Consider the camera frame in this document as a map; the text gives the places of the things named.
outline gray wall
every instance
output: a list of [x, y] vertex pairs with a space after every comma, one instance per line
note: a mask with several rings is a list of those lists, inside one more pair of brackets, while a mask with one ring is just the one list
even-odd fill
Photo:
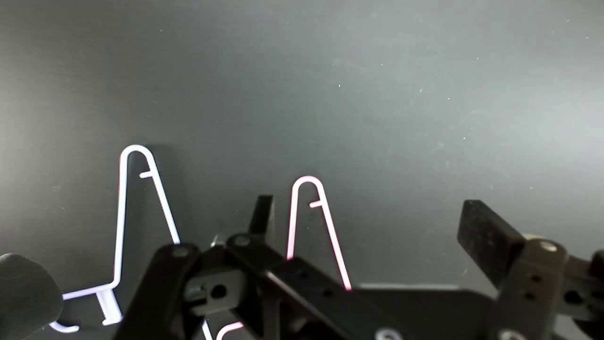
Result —
[[[0, 252], [66, 292], [106, 282], [117, 158], [145, 142], [202, 246], [274, 193], [283, 248], [289, 186], [311, 173], [357, 284], [493, 294], [455, 243], [464, 199], [587, 258], [604, 243], [602, 16], [598, 0], [4, 0]], [[136, 192], [124, 301], [168, 243]], [[304, 239], [328, 269], [321, 233]], [[91, 326], [96, 309], [68, 307]]]

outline screw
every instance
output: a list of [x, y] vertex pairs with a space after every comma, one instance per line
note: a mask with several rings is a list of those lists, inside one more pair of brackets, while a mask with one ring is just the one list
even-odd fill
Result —
[[559, 250], [555, 244], [545, 243], [545, 241], [542, 241], [540, 244], [542, 244], [542, 248], [544, 248], [545, 252], [551, 252], [551, 254], [555, 254], [555, 252]]
[[172, 258], [189, 258], [191, 250], [189, 248], [174, 248]]
[[376, 340], [404, 340], [394, 329], [377, 329]]
[[234, 239], [234, 246], [238, 248], [247, 248], [251, 244], [251, 241], [245, 235], [240, 235]]
[[527, 339], [513, 329], [504, 329], [498, 333], [498, 340], [527, 340]]

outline metal wire hook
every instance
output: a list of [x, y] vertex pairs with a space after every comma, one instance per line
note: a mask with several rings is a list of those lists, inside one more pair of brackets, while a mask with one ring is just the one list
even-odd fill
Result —
[[[98, 305], [104, 314], [102, 326], [115, 326], [123, 320], [123, 314], [119, 311], [119, 305], [115, 301], [113, 290], [119, 288], [121, 284], [121, 275], [123, 275], [123, 254], [124, 254], [124, 231], [126, 231], [126, 199], [128, 199], [128, 159], [134, 154], [141, 154], [147, 161], [149, 171], [141, 173], [141, 180], [153, 180], [157, 199], [162, 207], [162, 214], [170, 231], [170, 239], [174, 244], [179, 244], [179, 235], [172, 218], [172, 210], [168, 205], [168, 197], [162, 186], [162, 178], [158, 176], [157, 163], [153, 159], [153, 154], [143, 148], [143, 146], [128, 146], [121, 152], [119, 158], [119, 197], [117, 197], [117, 229], [115, 229], [115, 256], [113, 256], [113, 278], [109, 284], [96, 286], [96, 288], [87, 288], [79, 292], [70, 292], [62, 295], [62, 301], [74, 301], [89, 295], [96, 295]], [[51, 324], [51, 329], [57, 333], [77, 333], [77, 326], [60, 326], [58, 322]]]
[[294, 252], [296, 252], [296, 229], [298, 229], [298, 207], [300, 207], [300, 188], [302, 186], [313, 186], [317, 195], [319, 195], [319, 201], [311, 203], [309, 209], [321, 209], [323, 212], [323, 220], [325, 220], [325, 226], [326, 226], [326, 233], [328, 233], [328, 241], [332, 244], [332, 252], [334, 252], [334, 258], [336, 258], [336, 263], [338, 263], [338, 271], [340, 271], [340, 278], [342, 278], [342, 286], [345, 292], [351, 292], [353, 286], [351, 286], [351, 278], [347, 275], [347, 267], [345, 267], [345, 261], [343, 261], [343, 256], [342, 256], [342, 248], [340, 248], [340, 243], [338, 243], [338, 233], [336, 233], [336, 227], [334, 227], [334, 218], [332, 218], [332, 212], [328, 209], [328, 201], [326, 201], [326, 195], [325, 195], [325, 188], [323, 184], [313, 178], [313, 176], [302, 176], [294, 182], [292, 190], [291, 190], [291, 212], [289, 212], [289, 235], [287, 235], [287, 260], [292, 260], [294, 258]]

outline black mechanical part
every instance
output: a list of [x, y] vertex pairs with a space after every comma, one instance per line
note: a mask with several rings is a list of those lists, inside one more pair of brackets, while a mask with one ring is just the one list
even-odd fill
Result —
[[189, 318], [183, 290], [198, 260], [198, 248], [175, 244], [160, 248], [115, 333], [115, 340], [191, 339], [204, 320]]
[[60, 312], [60, 292], [38, 263], [15, 254], [0, 256], [0, 339], [24, 339]]
[[604, 339], [602, 254], [587, 263], [551, 241], [525, 241], [479, 201], [464, 205], [459, 243], [498, 288], [494, 301], [462, 290], [345, 292], [264, 244], [272, 207], [260, 197], [249, 233], [226, 246], [162, 248], [117, 339], [185, 340], [223, 312], [260, 340], [561, 340], [551, 333], [559, 314]]
[[457, 241], [494, 288], [525, 244], [525, 239], [481, 201], [464, 203]]

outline hole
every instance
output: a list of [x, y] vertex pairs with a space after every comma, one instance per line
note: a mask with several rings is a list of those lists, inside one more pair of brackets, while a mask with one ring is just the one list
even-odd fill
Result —
[[226, 288], [215, 286], [209, 295], [211, 295], [211, 299], [219, 301], [219, 299], [226, 297]]
[[306, 271], [298, 271], [296, 277], [304, 280], [304, 278], [308, 278], [308, 273]]
[[577, 292], [566, 292], [564, 303], [577, 307], [583, 305], [583, 297]]
[[77, 320], [74, 320], [74, 318], [58, 318], [57, 324], [60, 324], [64, 328], [74, 328], [74, 326], [77, 326]]
[[334, 295], [334, 290], [326, 288], [326, 290], [321, 292], [321, 295], [323, 295], [323, 297], [332, 297], [332, 295]]
[[525, 292], [525, 294], [523, 294], [523, 299], [527, 299], [527, 301], [536, 301], [536, 295], [530, 294], [530, 292]]

